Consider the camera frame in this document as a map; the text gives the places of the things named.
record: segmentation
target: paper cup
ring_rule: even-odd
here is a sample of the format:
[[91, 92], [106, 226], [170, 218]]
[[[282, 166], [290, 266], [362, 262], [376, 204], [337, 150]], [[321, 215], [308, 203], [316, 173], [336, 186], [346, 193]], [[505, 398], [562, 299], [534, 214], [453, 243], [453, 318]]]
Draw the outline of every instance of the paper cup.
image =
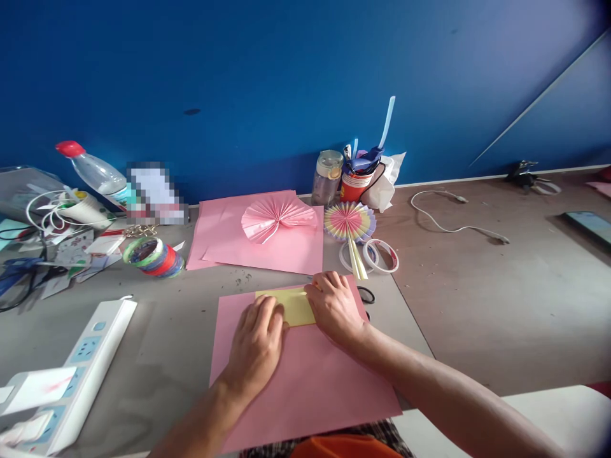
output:
[[371, 183], [374, 173], [369, 175], [344, 174], [342, 176], [342, 189], [339, 193], [340, 202], [358, 202]]
[[90, 193], [78, 204], [57, 211], [63, 218], [72, 218], [79, 223], [90, 225], [93, 229], [106, 229], [116, 219]]

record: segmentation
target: yellow sticky note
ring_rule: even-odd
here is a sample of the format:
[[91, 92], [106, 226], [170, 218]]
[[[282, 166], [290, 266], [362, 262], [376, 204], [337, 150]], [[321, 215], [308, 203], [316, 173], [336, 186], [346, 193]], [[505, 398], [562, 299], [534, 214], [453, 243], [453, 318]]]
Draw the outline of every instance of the yellow sticky note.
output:
[[303, 288], [273, 289], [257, 291], [255, 294], [256, 297], [260, 295], [275, 296], [278, 303], [284, 305], [284, 321], [290, 326], [303, 326], [316, 322]]

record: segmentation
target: left hand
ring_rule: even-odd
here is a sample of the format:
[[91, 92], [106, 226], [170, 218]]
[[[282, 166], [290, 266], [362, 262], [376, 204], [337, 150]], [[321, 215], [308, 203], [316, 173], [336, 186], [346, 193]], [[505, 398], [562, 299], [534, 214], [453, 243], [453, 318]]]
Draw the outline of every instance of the left hand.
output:
[[219, 376], [238, 400], [250, 403], [276, 370], [282, 349], [284, 307], [259, 296], [244, 309], [235, 329], [229, 363]]

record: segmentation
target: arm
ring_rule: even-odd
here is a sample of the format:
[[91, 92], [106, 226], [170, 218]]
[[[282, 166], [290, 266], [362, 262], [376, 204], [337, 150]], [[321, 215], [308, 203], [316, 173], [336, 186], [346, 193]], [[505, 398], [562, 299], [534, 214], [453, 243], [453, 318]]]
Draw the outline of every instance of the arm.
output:
[[267, 385], [282, 348], [283, 313], [276, 298], [259, 296], [242, 313], [229, 363], [149, 458], [212, 458], [240, 415]]
[[305, 291], [321, 330], [385, 377], [466, 453], [474, 457], [562, 456], [541, 430], [490, 390], [366, 323], [345, 277], [337, 272], [317, 274]]

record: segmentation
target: pink paper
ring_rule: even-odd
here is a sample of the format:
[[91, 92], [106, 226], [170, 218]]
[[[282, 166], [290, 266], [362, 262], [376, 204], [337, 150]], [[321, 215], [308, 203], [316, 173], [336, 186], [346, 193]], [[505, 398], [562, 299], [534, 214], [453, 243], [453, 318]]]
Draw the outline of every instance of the pink paper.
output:
[[586, 183], [592, 186], [596, 191], [600, 192], [607, 197], [611, 197], [611, 183], [602, 183], [600, 181], [591, 181]]
[[[367, 319], [354, 279], [348, 279], [358, 311]], [[254, 293], [219, 299], [210, 384], [227, 365], [240, 313], [254, 299]], [[288, 330], [276, 372], [237, 421], [221, 453], [401, 414], [389, 383], [336, 347], [317, 325], [299, 326]]]
[[246, 208], [242, 215], [242, 230], [256, 244], [267, 242], [282, 225], [287, 228], [316, 226], [316, 212], [297, 196], [268, 195]]
[[[273, 196], [290, 198], [295, 191], [280, 191]], [[202, 237], [205, 240], [202, 245], [207, 245], [202, 259], [296, 274], [314, 275], [322, 271], [323, 208], [312, 207], [318, 221], [316, 226], [291, 229], [280, 226], [261, 245], [248, 240], [241, 223], [246, 208], [260, 199], [261, 194], [200, 202], [202, 232], [195, 236]]]
[[[274, 191], [270, 193], [261, 193], [261, 194], [252, 194], [254, 196], [264, 196], [269, 194], [276, 194], [277, 192], [286, 192], [286, 191]], [[189, 251], [189, 259], [186, 262], [187, 270], [196, 270], [199, 268], [206, 267], [214, 267], [217, 265], [221, 265], [220, 263], [216, 263], [214, 261], [206, 261], [203, 260], [202, 257], [208, 248], [209, 239], [206, 237], [206, 233], [210, 231], [214, 227], [214, 225], [218, 222], [218, 218], [203, 218], [204, 213], [202, 212], [202, 204], [206, 204], [206, 207], [211, 205], [211, 202], [216, 202], [217, 206], [224, 206], [227, 202], [229, 202], [234, 197], [225, 197], [216, 200], [206, 200], [199, 203], [199, 216], [197, 217], [197, 222], [195, 224], [195, 231], [193, 232], [193, 242], [191, 243], [191, 251]]]

